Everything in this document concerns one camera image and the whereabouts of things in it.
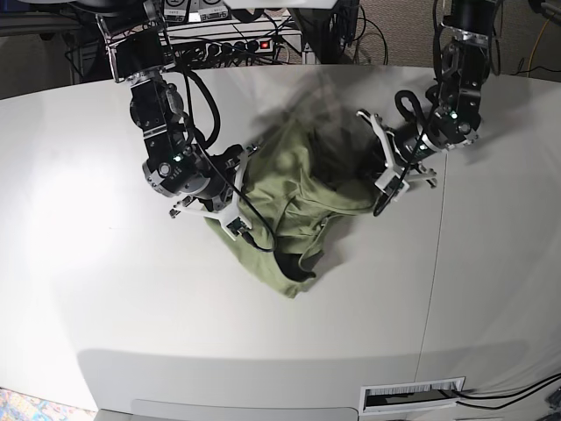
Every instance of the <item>green cloth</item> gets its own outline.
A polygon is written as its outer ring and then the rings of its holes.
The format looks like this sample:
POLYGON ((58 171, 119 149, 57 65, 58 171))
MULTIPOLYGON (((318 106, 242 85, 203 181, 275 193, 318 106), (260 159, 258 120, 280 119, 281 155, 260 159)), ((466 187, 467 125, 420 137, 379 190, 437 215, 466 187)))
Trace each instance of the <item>green cloth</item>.
MULTIPOLYGON (((378 197, 371 183, 356 178, 337 151, 328 149, 291 120, 250 158, 243 191, 273 227, 275 253, 260 252, 241 237, 232 241, 217 221, 207 219, 249 272, 290 298, 316 282, 312 268, 323 255, 328 230, 343 216, 371 211, 378 197)), ((255 242, 270 247, 265 226, 243 200, 239 206, 252 222, 255 242)))

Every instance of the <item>black wire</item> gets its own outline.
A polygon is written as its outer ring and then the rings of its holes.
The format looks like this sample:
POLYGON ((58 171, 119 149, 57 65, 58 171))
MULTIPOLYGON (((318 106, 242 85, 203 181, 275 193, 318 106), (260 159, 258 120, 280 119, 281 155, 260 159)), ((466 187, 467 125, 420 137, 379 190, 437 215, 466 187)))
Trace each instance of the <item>black wire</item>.
MULTIPOLYGON (((424 125, 423 125, 423 129, 421 130, 421 134, 417 138, 417 142, 415 143, 415 146, 413 147, 413 151, 411 151, 411 156, 408 160, 407 165, 403 169, 403 172, 401 173, 401 176, 399 178, 399 181, 397 182, 396 188, 394 190, 392 190, 392 192, 389 195, 387 195, 386 200, 384 202, 382 202, 382 204, 380 206, 376 206, 376 208, 374 209, 374 212, 373 212, 373 215, 375 217, 378 217, 382 213, 382 211, 384 209, 386 209, 386 207, 392 201, 394 196, 397 194, 397 191, 399 190, 401 184, 403 183, 403 180, 405 180, 405 177, 407 176, 408 172, 413 167, 413 160, 415 159, 415 156, 417 155, 417 152, 419 152, 419 148, 421 147, 421 144, 423 143, 423 136, 425 135, 425 133, 427 132, 427 130, 430 127, 430 124, 432 123, 432 118, 435 115, 435 111, 437 110, 437 106, 438 106, 438 101, 436 101, 432 104, 432 107, 430 108, 430 111, 429 111, 429 118, 427 118, 424 121, 424 125)), ((421 113, 420 116, 418 115, 417 118, 420 118, 423 121, 423 118, 424 118, 423 113, 421 113)))
POLYGON ((364 21, 364 24, 362 25, 362 31, 360 32, 360 35, 357 38, 353 39, 352 42, 358 41, 359 39, 361 39, 366 32, 366 12, 365 12, 365 8, 360 6, 360 11, 362 13, 362 20, 364 21))
MULTIPOLYGON (((216 142, 218 139, 218 133, 220 133, 220 125, 221 125, 220 111, 218 110, 217 103, 215 102, 213 96, 210 94, 209 89, 202 81, 201 76, 199 76, 193 70, 188 68, 187 64, 182 58, 181 58, 181 72, 183 73, 183 77, 188 77, 195 83, 197 88, 201 91, 202 96, 204 96, 204 99, 209 105, 210 112, 212 113, 212 117, 214 119, 214 127, 212 128, 212 132, 209 138, 202 139, 201 141, 197 141, 197 143, 199 143, 202 149, 207 149, 211 147, 214 144, 214 142, 216 142)), ((189 119, 191 120, 190 121, 191 125, 195 127, 195 122, 193 121, 193 117, 192 117, 193 110, 191 105, 191 98, 190 98, 191 95, 190 95, 190 89, 188 87, 188 81, 186 81, 186 85, 187 85, 186 90, 188 93, 187 102, 188 102, 189 112, 191 113, 189 119)))
POLYGON ((442 83, 442 49, 440 47, 440 37, 444 28, 437 22, 437 7, 438 0, 434 0, 432 3, 432 26, 435 34, 432 39, 432 67, 435 71, 437 82, 442 83))
POLYGON ((532 391, 529 392, 528 394, 526 394, 526 395, 524 395, 524 396, 520 396, 520 397, 518 397, 517 399, 514 399, 514 400, 512 400, 512 401, 510 401, 510 402, 504 403, 503 405, 499 405, 499 406, 471 405, 470 403, 463 403, 463 402, 457 402, 457 404, 458 404, 458 405, 461 405, 461 406, 465 406, 465 407, 467 407, 467 408, 475 408, 475 409, 477 409, 477 410, 502 410, 502 409, 504 409, 504 408, 507 408, 507 407, 510 406, 510 405, 514 405, 515 403, 520 402, 520 401, 523 400, 523 399, 526 399, 526 398, 529 397, 529 396, 534 395, 536 392, 538 392, 538 391, 540 391, 541 389, 544 389, 544 388, 550 386, 552 383, 557 382, 557 381, 559 381, 559 380, 561 380, 561 379, 560 379, 560 378, 553 379, 553 380, 551 380, 551 381, 549 381, 549 382, 543 384, 543 385, 540 386, 539 388, 532 390, 532 391))
MULTIPOLYGON (((245 204, 247 204, 247 206, 252 210, 255 216, 263 223, 265 228, 269 231, 272 245, 271 248, 264 248, 259 246, 257 243, 255 243, 255 240, 253 239, 252 235, 249 232, 244 232, 242 234, 244 240, 248 244, 256 248, 257 250, 260 250, 261 252, 264 253, 274 252, 277 247, 277 239, 276 236, 274 235, 274 231, 271 225, 266 221, 263 215, 261 215, 261 213, 257 209, 255 209, 255 207, 253 206, 251 201, 247 198, 247 196, 241 191, 239 191, 239 189, 230 180, 228 180, 228 178, 225 175, 222 174, 222 172, 217 168, 217 166, 214 165, 212 159, 210 158, 210 155, 206 151, 206 148, 212 145, 216 141, 216 138, 218 137, 218 132, 220 132, 220 112, 217 108, 217 104, 214 101, 214 98, 210 94, 209 89, 206 87, 206 85, 199 77, 199 75, 195 73, 193 70, 189 69, 183 59, 181 59, 181 72, 183 73, 184 78, 191 79, 201 90, 202 96, 204 96, 205 100, 207 101, 207 104, 209 105, 210 110, 212 111, 212 115, 215 122, 212 133, 210 134, 209 138, 206 140, 204 139, 204 135, 202 134, 202 132, 195 127, 195 122, 192 120, 192 113, 193 113, 192 110, 190 110, 191 117, 187 115, 187 113, 183 112, 183 124, 186 126, 187 129, 189 128, 189 126, 193 128, 195 142, 200 147, 202 154, 204 155, 210 166, 217 172, 218 176, 222 178, 222 180, 226 184, 228 184, 228 186, 245 202, 245 204)), ((188 96, 188 103, 191 104, 191 98, 190 98, 191 94, 188 88, 187 88, 187 96, 188 96)))
POLYGON ((521 59, 521 61, 518 64, 518 69, 516 70, 516 73, 513 73, 511 76, 517 76, 520 75, 522 73, 532 73, 535 70, 538 70, 539 68, 542 70, 545 70, 546 72, 551 72, 551 73, 561 73, 561 69, 554 69, 554 68, 547 68, 545 66, 535 66, 534 68, 531 68, 530 70, 522 70, 522 66, 523 66, 523 61, 524 59, 521 59))
POLYGON ((380 36, 382 38, 382 42, 384 43, 384 61, 383 61, 383 64, 387 65, 388 61, 389 61, 389 54, 388 54, 388 50, 387 50, 386 37, 384 37, 384 32, 382 32, 382 30, 372 20, 370 20, 368 18, 357 18, 357 19, 363 19, 365 21, 365 25, 366 25, 366 22, 368 22, 370 25, 373 25, 378 30, 378 33, 380 34, 380 36))
POLYGON ((292 16, 289 16, 288 18, 286 18, 285 20, 283 20, 282 22, 280 22, 280 25, 278 28, 275 27, 275 29, 273 29, 272 31, 269 31, 268 33, 266 33, 265 35, 261 36, 261 38, 265 38, 270 36, 273 32, 277 31, 278 29, 281 29, 283 26, 287 25, 290 23, 290 21, 292 20, 292 16))
POLYGON ((489 401, 489 400, 494 400, 494 399, 508 399, 510 397, 516 397, 519 395, 522 395, 530 390, 532 390, 533 388, 536 388, 537 386, 540 386, 541 384, 544 384, 546 382, 549 382, 550 380, 553 380, 554 382, 556 382, 557 380, 561 380, 561 373, 557 373, 555 375, 550 375, 549 377, 540 380, 539 382, 536 382, 534 384, 529 385, 527 388, 519 390, 517 392, 514 393, 509 393, 507 395, 492 395, 492 396, 471 396, 471 395, 465 395, 463 393, 460 393, 456 390, 452 390, 451 392, 459 397, 463 397, 464 399, 471 399, 473 401, 489 401))
MULTIPOLYGON (((196 135, 195 135, 195 141, 197 142, 197 144, 199 144, 199 141, 198 141, 196 135)), ((257 209, 255 209, 255 206, 253 206, 253 203, 249 200, 249 198, 245 195, 245 193, 242 193, 230 180, 228 180, 228 178, 225 175, 222 174, 222 172, 217 168, 217 166, 214 165, 214 163, 212 162, 212 159, 210 158, 209 153, 207 151, 205 151, 202 148, 202 146, 201 146, 201 151, 202 151, 202 154, 204 155, 204 157, 209 162, 210 166, 217 172, 217 174, 220 176, 220 178, 222 178, 222 180, 226 184, 228 184, 228 187, 230 187, 245 202, 245 204, 247 204, 249 209, 252 210, 253 214, 255 214, 255 216, 263 223, 266 230, 269 231, 269 235, 271 236, 272 245, 271 245, 271 248, 264 248, 264 247, 259 246, 255 242, 255 240, 253 240, 253 237, 251 237, 251 235, 250 235, 250 239, 248 239, 247 235, 244 235, 244 234, 242 234, 242 237, 251 246, 253 246, 254 248, 256 248, 257 250, 259 250, 261 252, 264 252, 264 253, 274 252, 277 248, 277 239, 276 239, 276 236, 274 235, 274 231, 273 231, 273 228, 271 228, 271 225, 266 221, 266 219, 263 217, 263 215, 261 215, 261 213, 257 209)))
POLYGON ((277 23, 265 11, 263 12, 263 16, 265 16, 265 18, 267 18, 273 24, 273 26, 274 26, 274 36, 278 37, 279 36, 279 26, 277 25, 277 23))
MULTIPOLYGON (((218 44, 219 46, 223 45, 223 42, 220 41, 215 41, 213 39, 209 39, 209 38, 203 38, 203 37, 182 37, 182 36, 177 36, 177 35, 172 35, 169 37, 170 39, 199 39, 200 41, 206 41, 209 42, 210 44, 218 44)), ((236 50, 239 52, 242 52, 244 54, 247 55, 251 55, 252 57, 257 57, 261 60, 265 60, 265 61, 269 61, 271 63, 275 63, 275 64, 290 64, 290 63, 286 63, 285 61, 278 61, 278 60, 274 60, 274 59, 270 59, 268 57, 262 56, 262 55, 258 55, 258 54, 253 54, 253 53, 248 53, 246 50, 242 50, 241 48, 237 48, 235 46, 231 46, 232 50, 236 50)))
POLYGON ((282 42, 284 42, 284 43, 287 44, 290 48, 292 48, 292 50, 293 50, 295 53, 297 53, 297 54, 301 54, 301 53, 302 53, 301 51, 298 51, 298 50, 296 49, 295 46, 293 46, 292 44, 290 44, 284 37, 280 37, 280 39, 282 39, 282 42))

